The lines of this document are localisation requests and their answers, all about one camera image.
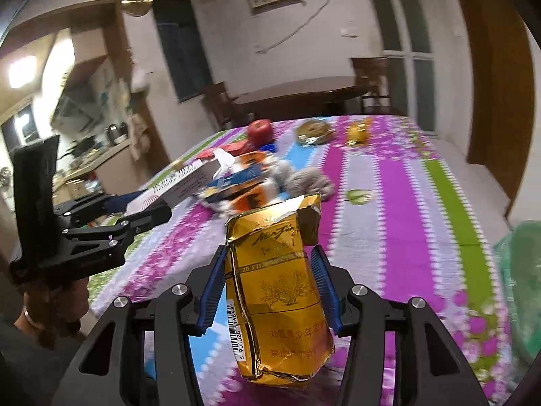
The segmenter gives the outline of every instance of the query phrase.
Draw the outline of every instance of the wooden chair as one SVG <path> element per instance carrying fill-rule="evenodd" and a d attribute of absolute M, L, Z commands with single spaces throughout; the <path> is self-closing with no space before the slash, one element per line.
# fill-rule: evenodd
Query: wooden chair
<path fill-rule="evenodd" d="M 350 60 L 355 72 L 356 85 L 370 88 L 370 91 L 360 98 L 361 114 L 405 116 L 398 108 L 392 106 L 391 82 L 387 75 L 387 58 L 350 58 Z M 374 105 L 366 107 L 364 105 L 365 99 L 374 99 Z M 389 105 L 382 105 L 382 99 L 388 99 Z"/>
<path fill-rule="evenodd" d="M 220 129 L 242 126 L 241 115 L 229 94 L 225 82 L 207 85 L 202 89 L 203 102 L 214 115 Z"/>

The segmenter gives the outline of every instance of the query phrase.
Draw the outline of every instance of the tablecloth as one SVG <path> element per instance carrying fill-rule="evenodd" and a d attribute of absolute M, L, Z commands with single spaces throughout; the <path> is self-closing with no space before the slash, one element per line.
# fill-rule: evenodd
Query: tablecloth
<path fill-rule="evenodd" d="M 345 130 L 360 118 L 326 118 L 336 129 L 336 139 L 307 148 L 299 146 L 294 135 L 302 120 L 273 124 L 280 157 L 295 169 L 317 166 L 336 186 L 321 208 L 320 244 L 332 264 L 347 268 L 355 282 L 381 296 L 427 300 L 461 347 L 486 396 L 498 402 L 505 396 L 510 369 L 508 312 L 491 247 L 472 207 L 413 121 L 372 116 L 369 142 L 351 148 L 345 145 Z M 184 159 L 190 162 L 201 150 L 243 138 L 244 133 L 243 128 L 218 133 Z M 179 204 L 168 224 L 137 238 L 124 266 L 91 279 L 94 313 L 101 314 L 118 295 L 145 300 L 184 282 L 194 267 L 209 263 L 224 242 L 224 224 L 225 219 L 195 199 Z M 388 333 L 384 405 L 392 404 L 393 339 Z M 347 339 L 335 338 L 335 354 L 306 390 L 245 382 L 236 370 L 223 300 L 214 325 L 202 338 L 190 338 L 190 344 L 205 405 L 230 406 L 334 404 L 348 350 Z"/>

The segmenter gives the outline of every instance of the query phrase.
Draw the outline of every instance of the hand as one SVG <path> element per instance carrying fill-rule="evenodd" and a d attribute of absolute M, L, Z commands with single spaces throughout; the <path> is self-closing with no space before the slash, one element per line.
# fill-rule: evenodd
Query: hand
<path fill-rule="evenodd" d="M 26 335 L 42 346 L 53 348 L 57 335 L 69 334 L 68 322 L 75 322 L 88 311 L 88 278 L 51 290 L 40 282 L 25 286 L 23 312 L 15 322 Z"/>

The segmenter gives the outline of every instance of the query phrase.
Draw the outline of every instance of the table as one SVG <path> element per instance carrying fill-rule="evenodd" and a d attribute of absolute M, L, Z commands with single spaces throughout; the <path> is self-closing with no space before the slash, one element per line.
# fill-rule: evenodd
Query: table
<path fill-rule="evenodd" d="M 354 76 L 327 76 L 286 82 L 239 96 L 233 102 L 241 113 L 256 118 L 286 120 L 343 113 L 343 102 L 370 88 L 356 85 Z"/>
<path fill-rule="evenodd" d="M 458 182 L 431 142 L 408 118 L 373 116 L 369 144 L 345 145 L 345 130 L 360 116 L 330 117 L 337 139 L 303 148 L 294 143 L 302 120 L 274 124 L 280 155 L 296 169 L 317 166 L 336 185 L 321 209 L 319 242 L 329 260 L 347 268 L 387 299 L 425 298 L 450 330 L 487 396 L 504 395 L 510 370 L 510 337 L 491 248 Z M 193 148 L 186 161 L 206 147 L 242 137 L 244 129 L 223 131 Z M 364 204 L 351 191 L 370 191 Z M 207 264 L 225 239 L 224 222 L 193 200 L 171 221 L 139 236 L 126 264 L 93 277 L 91 308 L 102 313 L 119 294 L 134 301 L 158 296 L 183 282 L 192 268 Z M 229 341 L 224 301 L 214 325 L 190 338 L 199 386 L 206 405 L 334 404 L 346 362 L 348 340 L 307 390 L 274 389 L 239 377 Z M 382 404 L 391 404 L 394 385 L 392 335 L 386 338 Z M 151 347 L 147 349 L 152 371 Z"/>

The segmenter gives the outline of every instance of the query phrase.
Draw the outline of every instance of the apple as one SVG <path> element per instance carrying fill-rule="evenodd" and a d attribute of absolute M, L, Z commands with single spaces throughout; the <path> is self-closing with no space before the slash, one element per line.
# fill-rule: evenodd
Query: apple
<path fill-rule="evenodd" d="M 274 142 L 274 131 L 269 119 L 254 120 L 246 131 L 248 141 L 256 148 Z"/>

